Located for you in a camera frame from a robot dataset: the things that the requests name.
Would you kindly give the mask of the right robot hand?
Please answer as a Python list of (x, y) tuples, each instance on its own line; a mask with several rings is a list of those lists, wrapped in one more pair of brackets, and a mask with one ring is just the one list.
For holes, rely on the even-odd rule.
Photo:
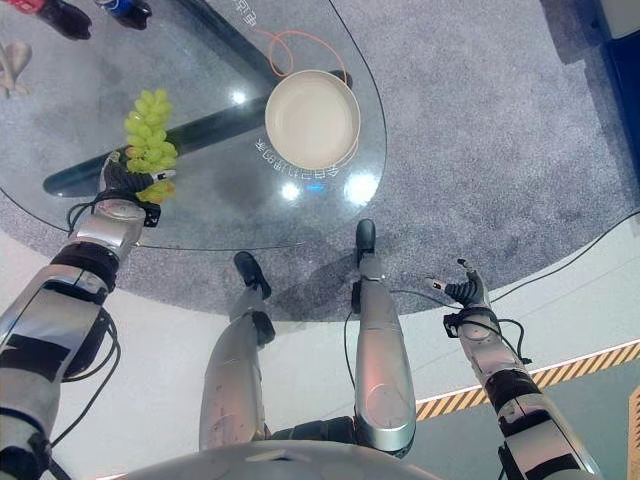
[(465, 270), (465, 282), (447, 283), (439, 279), (429, 278), (430, 287), (444, 293), (464, 308), (490, 308), (489, 292), (477, 269), (463, 258), (458, 258), (457, 264)]

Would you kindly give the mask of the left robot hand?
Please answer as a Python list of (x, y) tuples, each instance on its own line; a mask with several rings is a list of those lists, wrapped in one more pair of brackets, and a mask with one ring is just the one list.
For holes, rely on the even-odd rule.
[(174, 170), (130, 171), (120, 161), (120, 152), (112, 151), (102, 166), (97, 197), (160, 205), (175, 194), (174, 175)]

